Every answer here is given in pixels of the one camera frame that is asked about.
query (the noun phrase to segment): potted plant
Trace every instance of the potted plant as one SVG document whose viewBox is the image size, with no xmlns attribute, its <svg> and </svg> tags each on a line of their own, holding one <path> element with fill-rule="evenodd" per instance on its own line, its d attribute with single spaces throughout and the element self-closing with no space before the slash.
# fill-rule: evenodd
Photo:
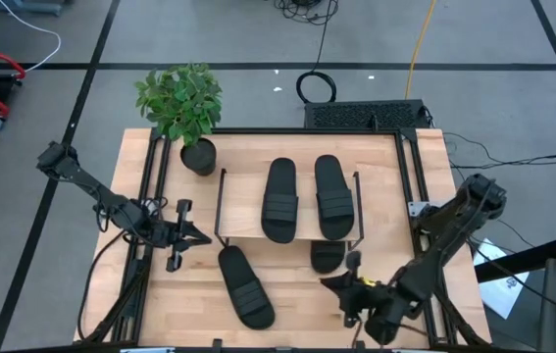
<svg viewBox="0 0 556 353">
<path fill-rule="evenodd" d="M 140 116 L 156 123 L 158 131 L 175 141 L 183 138 L 181 161 L 207 176 L 217 166 L 217 149 L 202 135 L 211 134 L 221 120 L 221 88 L 206 64 L 172 67 L 158 76 L 151 71 L 136 82 Z"/>
</svg>

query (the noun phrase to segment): white paper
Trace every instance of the white paper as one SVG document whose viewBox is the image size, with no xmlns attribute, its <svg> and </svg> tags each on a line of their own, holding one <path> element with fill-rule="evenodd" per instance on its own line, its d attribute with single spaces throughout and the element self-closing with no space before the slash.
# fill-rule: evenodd
<svg viewBox="0 0 556 353">
<path fill-rule="evenodd" d="M 479 250 L 490 260 L 506 256 L 504 251 L 493 245 L 493 243 L 486 238 L 480 245 Z M 484 263 L 484 261 L 485 259 L 483 256 L 477 252 L 474 256 L 474 266 L 480 265 Z M 522 282 L 526 282 L 526 279 L 529 277 L 529 273 L 518 274 L 516 277 Z M 508 319 L 509 314 L 511 314 L 513 305 L 515 305 L 515 301 L 520 296 L 522 288 L 522 285 L 519 284 L 514 278 L 505 277 L 481 283 L 480 296 L 482 296 L 482 302 L 487 307 L 491 308 L 491 310 L 506 320 Z"/>
</svg>

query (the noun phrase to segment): green leaves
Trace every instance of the green leaves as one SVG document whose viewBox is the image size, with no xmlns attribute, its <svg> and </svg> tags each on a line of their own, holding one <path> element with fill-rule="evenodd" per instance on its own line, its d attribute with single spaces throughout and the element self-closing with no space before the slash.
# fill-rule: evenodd
<svg viewBox="0 0 556 353">
<path fill-rule="evenodd" d="M 140 116 L 171 140 L 194 145 L 221 120 L 222 90 L 206 64 L 173 67 L 158 76 L 152 70 L 134 87 Z"/>
</svg>

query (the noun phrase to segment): wooden tabletop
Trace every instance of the wooden tabletop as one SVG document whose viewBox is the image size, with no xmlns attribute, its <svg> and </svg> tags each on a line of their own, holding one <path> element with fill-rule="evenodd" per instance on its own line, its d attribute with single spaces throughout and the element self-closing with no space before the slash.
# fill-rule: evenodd
<svg viewBox="0 0 556 353">
<path fill-rule="evenodd" d="M 149 134 L 149 129 L 126 130 L 111 186 L 115 192 L 137 197 Z M 418 136 L 430 199 L 448 200 L 454 196 L 455 186 L 441 131 L 418 130 Z M 209 138 L 218 150 L 217 170 L 211 176 L 197 176 L 187 170 L 179 158 L 180 144 L 174 145 L 164 191 L 170 200 L 170 205 L 164 210 L 166 219 L 177 218 L 175 204 L 178 199 L 191 199 L 193 208 L 189 218 L 214 238 L 221 168 L 227 169 L 227 177 L 254 175 L 260 180 L 264 174 L 266 180 L 271 161 L 287 157 L 295 162 L 298 175 L 306 179 L 314 172 L 317 157 L 332 154 L 340 161 L 346 179 L 354 172 L 360 176 L 365 233 L 365 240 L 359 245 L 363 255 L 361 276 L 387 281 L 400 266 L 413 258 L 392 136 L 217 134 Z M 155 186 L 161 145 L 156 152 L 150 196 Z M 412 190 L 415 199 L 419 200 L 407 143 L 405 151 Z M 260 210 L 250 209 L 248 212 L 250 217 L 260 214 Z M 113 227 L 101 233 L 96 251 L 115 233 Z M 337 298 L 320 285 L 320 275 L 311 269 L 310 241 L 298 239 L 284 245 L 267 238 L 249 236 L 233 237 L 231 243 L 243 250 L 265 286 L 276 309 L 273 326 L 266 330 L 251 330 L 239 321 L 218 266 L 217 256 L 222 246 L 214 239 L 210 245 L 186 251 L 182 268 L 173 274 L 166 272 L 170 250 L 155 250 L 140 335 L 141 345 L 210 346 L 214 338 L 221 338 L 225 347 L 349 347 L 354 329 L 343 327 Z M 117 299 L 125 262 L 126 244 L 121 241 L 100 259 L 92 276 L 84 310 L 83 327 L 86 332 L 94 329 Z M 344 271 L 341 267 L 330 276 Z M 447 264 L 445 278 L 452 302 L 474 330 L 482 338 L 490 340 L 467 246 Z M 438 306 L 436 303 L 434 306 L 439 318 Z M 415 321 L 406 319 L 403 323 L 424 329 L 423 318 Z M 443 335 L 441 325 L 438 325 L 437 332 Z M 377 347 L 364 332 L 359 339 L 365 340 L 368 347 Z M 389 347 L 426 348 L 428 340 L 401 329 Z"/>
</svg>

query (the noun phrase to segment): white cable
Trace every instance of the white cable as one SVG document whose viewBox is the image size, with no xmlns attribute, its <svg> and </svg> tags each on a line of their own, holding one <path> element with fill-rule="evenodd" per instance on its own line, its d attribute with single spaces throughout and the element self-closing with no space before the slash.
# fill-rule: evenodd
<svg viewBox="0 0 556 353">
<path fill-rule="evenodd" d="M 49 54 L 46 58 L 44 58 L 44 60 L 42 60 L 41 62 L 35 64 L 34 66 L 30 67 L 29 69 L 25 70 L 26 73 L 30 72 L 31 70 L 37 69 L 40 65 L 46 63 L 49 59 L 51 59 L 52 56 L 55 55 L 55 53 L 57 53 L 60 50 L 60 47 L 62 46 L 62 38 L 60 37 L 60 34 L 54 32 L 53 30 L 48 30 L 48 29 L 44 29 L 44 28 L 40 28 L 37 27 L 35 25 L 31 25 L 26 23 L 25 21 L 23 21 L 20 17 L 16 16 L 16 14 L 14 12 L 12 12 L 12 9 L 10 9 L 9 6 L 5 5 L 5 3 L 3 2 L 3 0 L 0 0 L 1 5 L 3 5 L 3 7 L 10 13 L 10 15 L 14 16 L 14 18 L 16 20 L 18 20 L 21 24 L 26 25 L 30 28 L 33 28 L 35 30 L 39 30 L 41 32 L 45 32 L 45 33 L 49 33 L 49 34 L 53 34 L 58 38 L 58 47 L 55 48 L 55 50 Z"/>
</svg>

